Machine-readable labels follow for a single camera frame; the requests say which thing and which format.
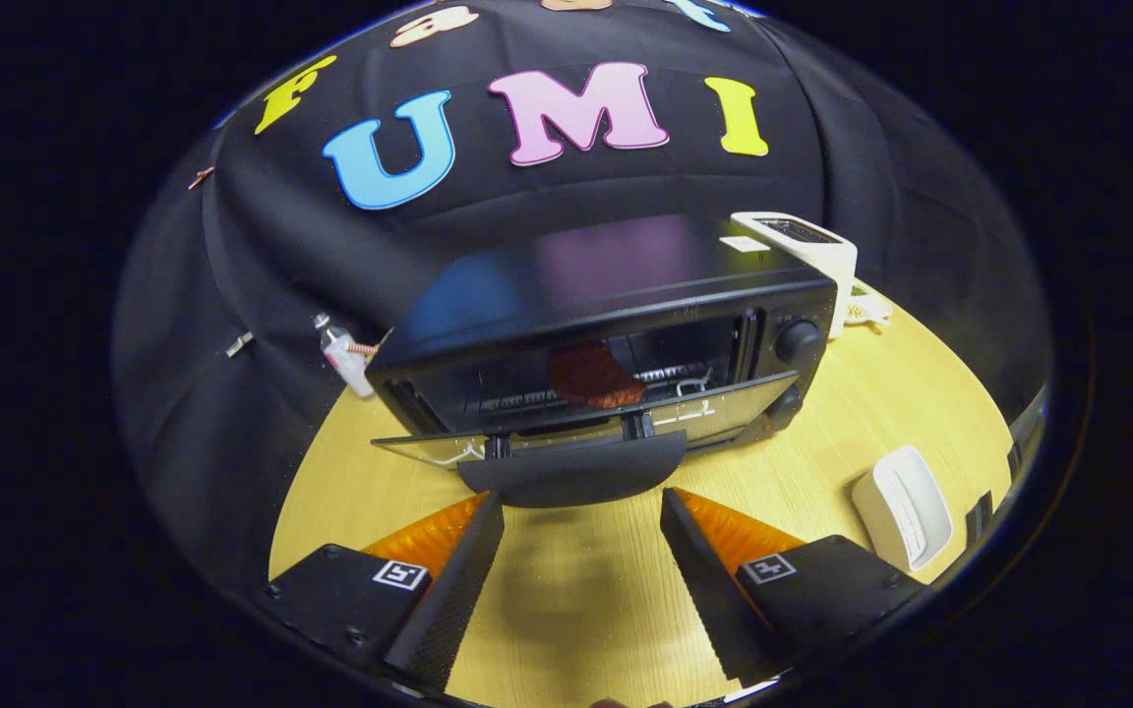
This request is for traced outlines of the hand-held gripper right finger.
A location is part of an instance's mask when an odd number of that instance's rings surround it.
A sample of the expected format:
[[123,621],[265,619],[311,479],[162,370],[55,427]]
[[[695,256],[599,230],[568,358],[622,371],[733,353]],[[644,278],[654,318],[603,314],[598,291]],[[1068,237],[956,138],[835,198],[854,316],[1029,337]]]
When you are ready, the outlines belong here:
[[845,535],[802,541],[679,487],[661,530],[725,677],[749,688],[835,659],[925,583]]

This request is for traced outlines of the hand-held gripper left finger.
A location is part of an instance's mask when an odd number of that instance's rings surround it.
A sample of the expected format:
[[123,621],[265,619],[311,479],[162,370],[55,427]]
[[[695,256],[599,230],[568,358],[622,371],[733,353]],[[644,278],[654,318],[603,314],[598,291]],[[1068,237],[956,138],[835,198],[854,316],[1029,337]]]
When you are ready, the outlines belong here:
[[258,609],[347,669],[442,693],[504,529],[482,493],[363,551],[321,544],[261,588]]

